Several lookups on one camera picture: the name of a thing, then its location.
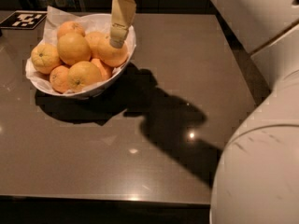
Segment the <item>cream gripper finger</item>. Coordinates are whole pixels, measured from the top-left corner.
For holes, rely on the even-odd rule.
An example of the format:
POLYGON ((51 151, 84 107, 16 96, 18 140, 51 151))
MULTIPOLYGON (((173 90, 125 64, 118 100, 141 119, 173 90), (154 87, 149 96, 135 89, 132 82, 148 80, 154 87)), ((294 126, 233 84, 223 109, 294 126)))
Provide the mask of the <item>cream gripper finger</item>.
POLYGON ((135 0, 112 0, 110 45, 120 49, 133 24, 136 11, 135 0))

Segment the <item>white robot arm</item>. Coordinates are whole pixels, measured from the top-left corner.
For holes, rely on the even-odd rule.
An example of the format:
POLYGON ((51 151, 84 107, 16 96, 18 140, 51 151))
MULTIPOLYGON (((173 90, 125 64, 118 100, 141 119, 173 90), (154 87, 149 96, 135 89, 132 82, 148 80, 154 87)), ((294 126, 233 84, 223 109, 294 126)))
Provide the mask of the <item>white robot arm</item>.
POLYGON ((210 0, 270 87, 221 154, 209 224, 299 224, 298 0, 210 0))

